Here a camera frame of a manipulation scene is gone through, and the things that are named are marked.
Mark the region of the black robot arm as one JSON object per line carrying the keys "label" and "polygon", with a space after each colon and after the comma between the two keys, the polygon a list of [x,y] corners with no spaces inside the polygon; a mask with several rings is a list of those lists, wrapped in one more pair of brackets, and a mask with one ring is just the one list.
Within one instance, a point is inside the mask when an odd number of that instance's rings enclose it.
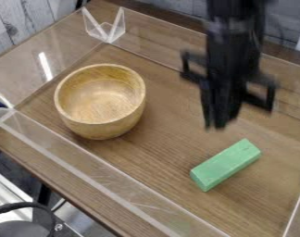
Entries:
{"label": "black robot arm", "polygon": [[205,124],[224,129],[249,104],[271,112],[278,81],[260,70],[271,0],[208,0],[207,53],[181,53],[181,77],[200,85]]}

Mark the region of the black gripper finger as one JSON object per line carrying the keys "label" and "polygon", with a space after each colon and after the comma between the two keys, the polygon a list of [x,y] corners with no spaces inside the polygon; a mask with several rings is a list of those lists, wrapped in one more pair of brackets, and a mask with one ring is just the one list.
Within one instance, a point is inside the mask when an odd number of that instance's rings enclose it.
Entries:
{"label": "black gripper finger", "polygon": [[224,129],[228,122],[235,119],[241,111],[241,89],[233,86],[224,87],[215,95],[215,126]]}
{"label": "black gripper finger", "polygon": [[207,80],[200,81],[201,104],[204,109],[204,118],[207,128],[216,127],[216,105],[215,105],[215,90]]}

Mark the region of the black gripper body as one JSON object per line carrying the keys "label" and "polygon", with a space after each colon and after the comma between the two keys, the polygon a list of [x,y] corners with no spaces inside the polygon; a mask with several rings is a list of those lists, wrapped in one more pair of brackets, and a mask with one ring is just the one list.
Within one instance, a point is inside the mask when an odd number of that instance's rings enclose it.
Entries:
{"label": "black gripper body", "polygon": [[215,19],[208,23],[207,53],[181,52],[181,76],[200,84],[209,81],[215,95],[224,87],[241,89],[243,102],[274,110],[276,81],[260,71],[264,18]]}

